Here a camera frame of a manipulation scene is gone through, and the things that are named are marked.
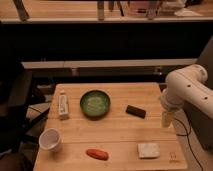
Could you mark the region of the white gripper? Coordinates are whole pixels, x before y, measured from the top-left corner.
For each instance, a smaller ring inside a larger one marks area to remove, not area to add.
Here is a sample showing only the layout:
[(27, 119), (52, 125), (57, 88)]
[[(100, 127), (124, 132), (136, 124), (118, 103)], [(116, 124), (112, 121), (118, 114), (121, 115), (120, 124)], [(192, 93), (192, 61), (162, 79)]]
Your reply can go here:
[(172, 93), (168, 88), (164, 89), (160, 96), (160, 103), (166, 110), (162, 113), (162, 126), (167, 128), (170, 126), (174, 118), (172, 111), (178, 111), (183, 107), (183, 100)]

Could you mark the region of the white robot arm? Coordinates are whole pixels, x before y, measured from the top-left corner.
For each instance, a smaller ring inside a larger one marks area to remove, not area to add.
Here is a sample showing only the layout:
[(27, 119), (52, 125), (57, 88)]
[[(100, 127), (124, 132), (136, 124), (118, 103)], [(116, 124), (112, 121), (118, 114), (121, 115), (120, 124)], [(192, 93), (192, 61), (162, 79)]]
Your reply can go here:
[(183, 108), (187, 101), (213, 119), (213, 90), (204, 85), (208, 79), (207, 70), (198, 64), (170, 72), (166, 76), (167, 87), (159, 97), (162, 112), (161, 124), (170, 126), (174, 113)]

